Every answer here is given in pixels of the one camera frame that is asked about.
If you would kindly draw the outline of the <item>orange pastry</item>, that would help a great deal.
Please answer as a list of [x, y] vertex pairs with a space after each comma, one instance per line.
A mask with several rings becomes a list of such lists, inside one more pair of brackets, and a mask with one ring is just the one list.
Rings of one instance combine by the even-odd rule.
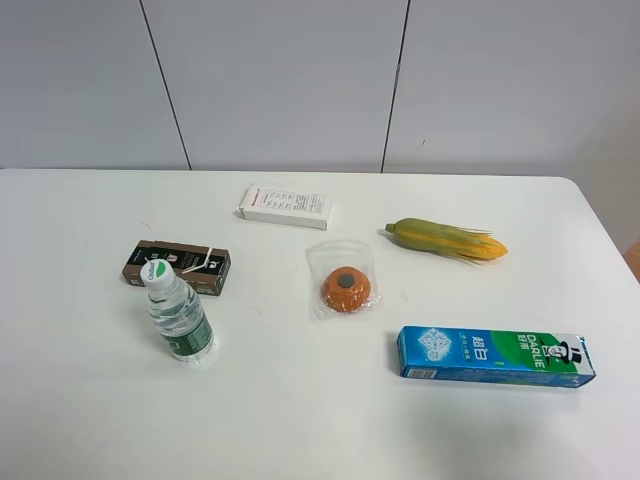
[[362, 316], [379, 303], [371, 247], [356, 240], [321, 242], [306, 251], [311, 311], [318, 320]]

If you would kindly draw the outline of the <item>white cardboard box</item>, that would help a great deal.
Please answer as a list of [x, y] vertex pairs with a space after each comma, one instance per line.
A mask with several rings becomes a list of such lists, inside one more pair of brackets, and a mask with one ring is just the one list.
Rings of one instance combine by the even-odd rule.
[[332, 202], [321, 193], [251, 185], [238, 206], [249, 221], [326, 230]]

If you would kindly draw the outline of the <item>toy corn cob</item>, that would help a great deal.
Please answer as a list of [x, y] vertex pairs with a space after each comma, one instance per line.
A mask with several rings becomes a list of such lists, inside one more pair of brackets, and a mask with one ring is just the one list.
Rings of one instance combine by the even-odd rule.
[[508, 253], [504, 244], [482, 230], [417, 218], [386, 224], [384, 230], [403, 248], [471, 263], [498, 260]]

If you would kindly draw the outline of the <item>brown coffee capsule box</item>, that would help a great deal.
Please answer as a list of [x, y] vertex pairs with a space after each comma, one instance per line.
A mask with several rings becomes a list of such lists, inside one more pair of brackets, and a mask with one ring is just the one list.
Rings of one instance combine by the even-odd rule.
[[226, 249], [163, 241], [141, 240], [125, 263], [122, 276], [132, 286], [143, 287], [140, 271], [150, 260], [166, 260], [175, 274], [198, 294], [220, 296], [230, 267]]

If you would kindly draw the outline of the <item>clear water bottle green label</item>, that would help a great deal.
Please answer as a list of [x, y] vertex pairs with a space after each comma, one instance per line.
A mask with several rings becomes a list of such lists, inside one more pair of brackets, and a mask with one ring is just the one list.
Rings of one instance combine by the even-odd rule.
[[148, 313], [178, 360], [203, 364], [214, 344], [214, 332], [195, 290], [163, 259], [147, 261], [140, 278], [148, 295]]

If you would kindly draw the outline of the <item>blue Darlie toothpaste box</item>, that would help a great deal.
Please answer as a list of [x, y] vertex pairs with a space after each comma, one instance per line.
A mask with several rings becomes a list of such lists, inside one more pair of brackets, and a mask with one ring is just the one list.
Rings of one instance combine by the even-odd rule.
[[405, 326], [396, 344], [404, 378], [559, 388], [596, 378], [579, 335]]

